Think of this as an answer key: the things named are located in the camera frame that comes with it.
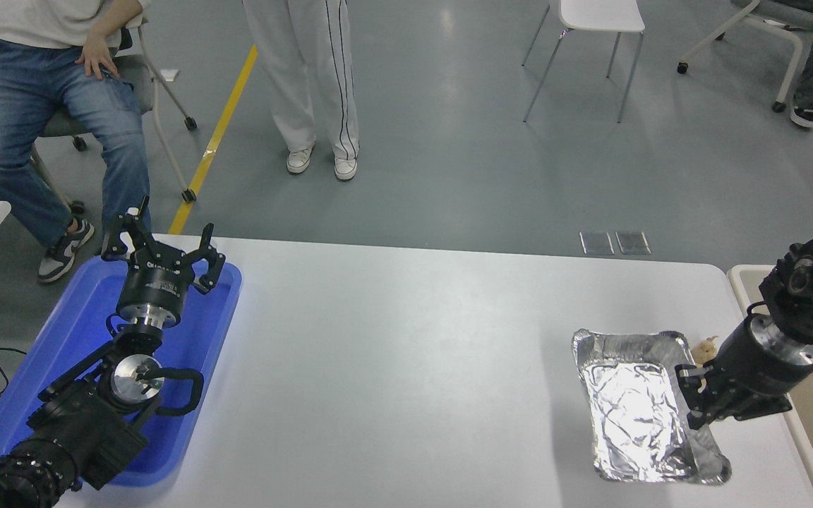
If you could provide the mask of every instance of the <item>white chair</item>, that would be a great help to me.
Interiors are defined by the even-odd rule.
[[[635,59],[632,61],[629,80],[626,82],[623,101],[620,103],[620,113],[617,116],[617,123],[619,124],[623,119],[623,109],[626,107],[626,99],[630,93],[632,76],[635,75],[635,67],[639,62],[639,54],[642,52],[642,41],[645,39],[645,22],[643,22],[642,15],[639,13],[639,4],[636,3],[636,0],[548,0],[548,8],[545,9],[544,16],[541,16],[541,22],[538,23],[535,37],[532,38],[532,43],[526,52],[526,58],[522,61],[523,66],[526,65],[526,60],[529,60],[532,47],[535,45],[541,27],[545,25],[545,19],[552,7],[558,12],[560,22],[565,26],[565,29],[560,33],[558,43],[556,43],[551,59],[548,61],[548,67],[545,68],[545,73],[541,76],[538,89],[535,90],[535,96],[532,97],[532,103],[529,104],[529,109],[526,111],[526,116],[523,116],[522,121],[525,122],[529,119],[529,113],[532,112],[532,107],[535,105],[535,100],[538,99],[541,87],[545,84],[545,78],[548,77],[548,71],[551,69],[551,64],[554,62],[555,55],[558,54],[558,48],[565,35],[574,30],[616,32],[617,39],[613,43],[610,64],[607,66],[607,77],[609,78],[610,69],[613,67],[613,58],[617,54],[617,45],[620,43],[620,36],[623,33],[639,33],[639,44],[636,46]]]
[[[738,25],[738,23],[754,26],[755,28],[764,30],[764,32],[787,39],[787,41],[793,43],[793,55],[790,57],[790,64],[788,64],[786,68],[783,83],[780,84],[780,90],[777,92],[777,99],[774,101],[773,106],[771,106],[777,113],[781,112],[786,109],[786,96],[788,95],[788,91],[790,91],[790,85],[793,84],[796,67],[799,65],[804,47],[799,35],[783,27],[813,32],[813,13],[796,9],[795,7],[784,6],[784,4],[779,4],[772,0],[730,1],[734,6],[739,7],[739,11],[684,54],[682,58],[680,58],[680,63],[677,64],[677,72],[685,74],[688,71],[689,59],[712,41],[720,41],[723,39],[726,31]],[[771,22],[775,23],[766,23],[765,20],[771,20]]]
[[[159,120],[159,93],[158,89],[156,89],[154,86],[154,83],[159,83],[162,86],[162,89],[165,89],[165,91],[168,92],[169,97],[171,97],[171,100],[174,101],[178,109],[181,110],[181,113],[184,116],[184,126],[187,127],[187,130],[197,128],[196,120],[187,114],[183,106],[181,106],[180,101],[178,101],[177,97],[175,97],[174,93],[171,91],[171,88],[168,86],[165,78],[162,77],[161,72],[155,67],[152,60],[149,58],[149,51],[146,48],[143,32],[143,26],[146,23],[148,23],[148,19],[146,18],[145,14],[141,14],[141,16],[130,20],[130,22],[127,23],[123,29],[122,33],[123,37],[121,48],[127,49],[132,45],[130,32],[128,30],[136,29],[136,33],[138,33],[138,41],[140,42],[140,47],[143,50],[143,54],[117,56],[114,61],[116,67],[121,73],[121,77],[125,78],[125,80],[129,80],[130,83],[133,83],[133,95],[136,96],[136,99],[140,104],[140,114],[144,115],[149,111],[152,112],[152,124],[155,126],[156,135],[158,135],[159,141],[162,144],[162,149],[164,149],[165,154],[168,155],[168,161],[174,170],[174,174],[178,179],[178,183],[180,183],[181,189],[183,189],[181,191],[181,198],[183,198],[184,202],[194,202],[194,200],[196,200],[196,193],[193,192],[193,189],[187,186],[183,174],[181,173],[181,167],[174,158],[174,152],[172,152],[171,148],[168,146],[168,140],[165,138],[164,131],[162,131],[162,122]],[[84,128],[84,126],[81,125],[80,122],[77,122],[77,120],[72,119],[71,115],[68,115],[67,109],[62,107],[62,109],[56,111],[55,116],[49,120],[49,123],[46,125],[46,128],[42,133],[42,138],[55,138],[55,136],[70,135],[74,142],[74,148],[76,148],[77,151],[83,151],[87,148],[87,144],[83,138],[80,138],[80,135],[88,132],[89,131],[87,128]],[[56,194],[58,194],[59,199],[61,199],[65,205],[68,205],[71,208],[72,212],[78,214],[83,213],[83,203],[68,199],[68,197],[65,196],[57,188],[57,186],[54,185],[54,179],[52,179],[51,174],[49,174],[49,171],[46,168],[45,163],[43,163],[39,152],[37,152],[36,145],[33,145],[31,148],[31,163],[33,164],[36,172],[40,174],[48,186],[52,188]]]

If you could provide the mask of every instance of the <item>sneaker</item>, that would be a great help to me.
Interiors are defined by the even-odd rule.
[[[356,159],[335,159],[335,176],[346,182],[356,176]]]
[[[78,219],[77,231],[74,231],[73,234],[65,234],[58,243],[46,250],[46,255],[40,262],[38,280],[43,284],[48,284],[61,279],[74,266],[77,251],[90,238],[93,238],[94,232],[92,224],[84,219]]]
[[[813,128],[813,109],[801,109],[801,107],[793,107],[790,112],[790,120],[797,126],[803,128]]]
[[[313,147],[297,150],[287,155],[287,173],[300,174],[306,171],[306,168],[309,167],[309,158],[313,155]]]

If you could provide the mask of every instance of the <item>hand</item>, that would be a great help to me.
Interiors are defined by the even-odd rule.
[[[100,66],[112,73],[116,78],[120,78],[119,70],[112,61],[112,55],[109,51],[109,45],[106,43],[106,38],[96,32],[90,32],[87,35],[87,42],[83,45],[80,52],[80,58],[74,61],[75,64],[83,64],[84,74],[91,76],[96,74],[97,80],[102,80],[102,70]]]

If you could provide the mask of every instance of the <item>black handle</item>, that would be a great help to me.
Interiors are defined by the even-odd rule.
[[[164,417],[181,417],[200,405],[200,399],[203,398],[203,373],[195,369],[171,369],[170,367],[163,367],[161,369],[148,370],[145,374],[140,376],[139,380],[154,380],[156,378],[165,378],[169,380],[191,380],[193,386],[190,388],[190,399],[181,408],[165,408],[164,406],[155,409],[155,414]]]

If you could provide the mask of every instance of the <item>black and white sneaker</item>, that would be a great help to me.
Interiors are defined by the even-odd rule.
[[[790,120],[797,126],[803,128],[813,128],[813,109],[801,109],[801,107],[793,107],[790,112]]]
[[[37,274],[37,279],[42,284],[55,282],[68,273],[74,266],[77,251],[90,238],[93,238],[93,234],[96,232],[93,225],[84,219],[77,219],[77,221],[77,231],[74,231],[73,234],[65,234],[58,243],[49,247],[45,256],[42,257],[39,274]]]

